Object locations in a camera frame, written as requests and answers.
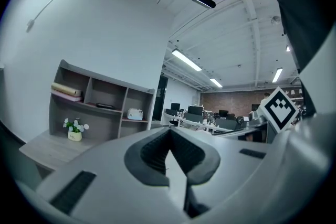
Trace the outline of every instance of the white ceiling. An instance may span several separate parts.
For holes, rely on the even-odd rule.
[[[152,1],[175,15],[163,63],[165,75],[201,91],[219,90],[210,78],[223,85],[221,91],[274,87],[279,67],[283,72],[277,86],[289,86],[297,76],[282,24],[271,24],[273,16],[280,16],[276,0],[215,1],[214,9],[191,0]],[[203,70],[197,72],[176,59],[171,54],[174,48]]]

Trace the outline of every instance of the black door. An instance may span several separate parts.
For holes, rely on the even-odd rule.
[[[167,87],[168,78],[164,76],[160,76],[159,86],[157,87],[158,91],[156,92],[156,99],[153,111],[153,119],[157,121],[161,121],[162,109],[163,109],[163,102],[164,97],[166,94],[166,87]]]

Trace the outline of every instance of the white wall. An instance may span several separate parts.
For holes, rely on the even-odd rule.
[[[12,0],[0,28],[0,119],[29,141],[48,129],[61,59],[157,88],[173,16],[149,0]]]
[[[171,78],[168,79],[166,95],[163,103],[164,109],[170,109],[171,103],[179,103],[180,109],[188,109],[193,104],[193,97],[197,98],[197,104],[200,103],[200,93],[195,89]]]

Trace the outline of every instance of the potted plant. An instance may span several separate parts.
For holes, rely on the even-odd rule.
[[[70,122],[68,118],[64,120],[64,128],[68,128],[68,138],[72,141],[79,142],[82,140],[82,132],[89,129],[88,124],[81,125],[79,118],[76,118],[73,122]]]

